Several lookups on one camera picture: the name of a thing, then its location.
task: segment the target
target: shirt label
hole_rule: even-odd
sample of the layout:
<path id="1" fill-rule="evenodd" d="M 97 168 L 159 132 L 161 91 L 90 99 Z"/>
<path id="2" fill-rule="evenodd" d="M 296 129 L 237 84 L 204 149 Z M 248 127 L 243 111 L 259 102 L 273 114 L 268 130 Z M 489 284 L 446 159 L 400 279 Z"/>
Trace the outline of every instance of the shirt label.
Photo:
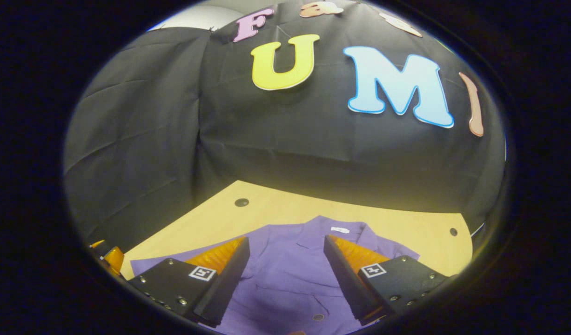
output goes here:
<path id="1" fill-rule="evenodd" d="M 330 227 L 330 230 L 338 231 L 340 233 L 349 234 L 349 229 L 339 228 L 339 227 Z"/>

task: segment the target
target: letter f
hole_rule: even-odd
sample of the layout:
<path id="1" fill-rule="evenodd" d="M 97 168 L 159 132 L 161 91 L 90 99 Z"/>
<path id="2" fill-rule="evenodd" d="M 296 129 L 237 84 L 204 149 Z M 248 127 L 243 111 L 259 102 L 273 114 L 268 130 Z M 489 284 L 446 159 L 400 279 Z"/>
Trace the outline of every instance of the letter f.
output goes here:
<path id="1" fill-rule="evenodd" d="M 263 9 L 256 13 L 251 13 L 242 19 L 236 21 L 238 23 L 238 36 L 234 38 L 234 42 L 244 40 L 258 34 L 258 30 L 253 27 L 262 27 L 266 21 L 265 15 L 271 15 L 274 11 L 271 8 Z"/>

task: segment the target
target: wooden table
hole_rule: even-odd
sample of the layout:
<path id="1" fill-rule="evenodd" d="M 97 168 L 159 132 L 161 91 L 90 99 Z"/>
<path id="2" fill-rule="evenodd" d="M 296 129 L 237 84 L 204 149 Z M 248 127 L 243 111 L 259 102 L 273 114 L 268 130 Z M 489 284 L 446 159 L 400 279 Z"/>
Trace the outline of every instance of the wooden table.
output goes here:
<path id="1" fill-rule="evenodd" d="M 240 198 L 249 204 L 235 206 Z M 461 214 L 371 208 L 236 181 L 126 252 L 121 273 L 127 280 L 134 278 L 131 260 L 202 248 L 269 224 L 306 223 L 318 215 L 365 222 L 376 235 L 419 253 L 421 263 L 443 275 L 457 274 L 472 259 L 470 231 Z"/>

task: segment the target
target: letter m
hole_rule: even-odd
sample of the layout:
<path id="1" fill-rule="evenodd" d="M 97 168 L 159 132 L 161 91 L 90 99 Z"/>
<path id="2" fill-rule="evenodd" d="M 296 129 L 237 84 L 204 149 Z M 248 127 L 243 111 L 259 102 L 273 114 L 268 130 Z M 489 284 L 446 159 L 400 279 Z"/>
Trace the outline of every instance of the letter m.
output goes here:
<path id="1" fill-rule="evenodd" d="M 392 108 L 403 115 L 417 90 L 419 103 L 413 108 L 418 120 L 451 128 L 453 116 L 447 108 L 438 64 L 418 55 L 409 55 L 402 71 L 374 47 L 346 47 L 343 53 L 356 64 L 356 96 L 347 106 L 354 112 L 377 114 L 385 110 L 385 102 L 377 95 L 379 84 Z"/>

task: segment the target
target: yellow letter u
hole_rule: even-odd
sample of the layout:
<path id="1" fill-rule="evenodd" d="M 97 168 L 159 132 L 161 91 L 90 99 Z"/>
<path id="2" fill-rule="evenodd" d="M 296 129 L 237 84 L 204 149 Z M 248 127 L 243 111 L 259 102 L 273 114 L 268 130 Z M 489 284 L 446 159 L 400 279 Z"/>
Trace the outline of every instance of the yellow letter u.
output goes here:
<path id="1" fill-rule="evenodd" d="M 289 39 L 288 43 L 296 47 L 296 63 L 294 67 L 280 74 L 275 73 L 275 50 L 281 43 L 271 42 L 255 47 L 250 55 L 254 56 L 252 80 L 258 88 L 267 91 L 294 87 L 302 83 L 312 74 L 315 68 L 314 42 L 319 40 L 317 34 L 306 34 Z"/>

